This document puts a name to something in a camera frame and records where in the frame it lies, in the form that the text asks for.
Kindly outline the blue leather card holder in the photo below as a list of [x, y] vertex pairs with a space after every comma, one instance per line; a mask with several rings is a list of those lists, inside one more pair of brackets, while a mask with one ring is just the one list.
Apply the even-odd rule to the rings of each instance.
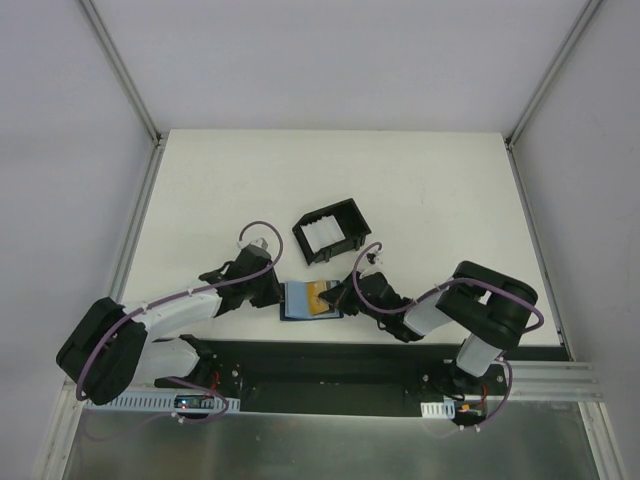
[[305, 284], [307, 282], [288, 281], [284, 284], [286, 306], [280, 309], [280, 320], [284, 322], [315, 321], [309, 316]]

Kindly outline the black plastic card rack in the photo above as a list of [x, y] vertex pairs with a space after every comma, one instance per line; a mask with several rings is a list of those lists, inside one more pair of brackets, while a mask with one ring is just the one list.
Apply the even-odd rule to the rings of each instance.
[[292, 227], [307, 265], [364, 246], [371, 229], [353, 198], [304, 214]]

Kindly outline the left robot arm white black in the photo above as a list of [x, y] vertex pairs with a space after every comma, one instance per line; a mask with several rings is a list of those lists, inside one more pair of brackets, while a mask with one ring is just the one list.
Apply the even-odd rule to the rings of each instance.
[[188, 388], [204, 387], [210, 363], [196, 347], [178, 338], [158, 340], [191, 324], [238, 309], [244, 302], [265, 308], [281, 301], [274, 261], [249, 244], [233, 261], [198, 277], [190, 289], [136, 308], [110, 297], [95, 301], [58, 351], [58, 367], [80, 388], [80, 396], [104, 405], [129, 385], [176, 376]]

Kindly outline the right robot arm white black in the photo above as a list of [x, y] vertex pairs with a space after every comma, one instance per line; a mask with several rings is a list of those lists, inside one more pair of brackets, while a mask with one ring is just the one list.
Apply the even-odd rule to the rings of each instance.
[[379, 271], [356, 271], [318, 298], [345, 315], [374, 319], [404, 343], [450, 323], [466, 329], [469, 335], [451, 365], [428, 375], [435, 389], [455, 400], [481, 388], [491, 364], [544, 324], [531, 286], [471, 261], [459, 263], [449, 280], [417, 299], [399, 295]]

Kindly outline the gold credit card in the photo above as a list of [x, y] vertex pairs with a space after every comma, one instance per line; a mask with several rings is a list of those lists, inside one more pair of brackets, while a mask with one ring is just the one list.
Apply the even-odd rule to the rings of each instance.
[[335, 307], [320, 298], [321, 293], [336, 285], [337, 282], [334, 280], [316, 280], [305, 284], [309, 316], [312, 320], [340, 317], [340, 312]]

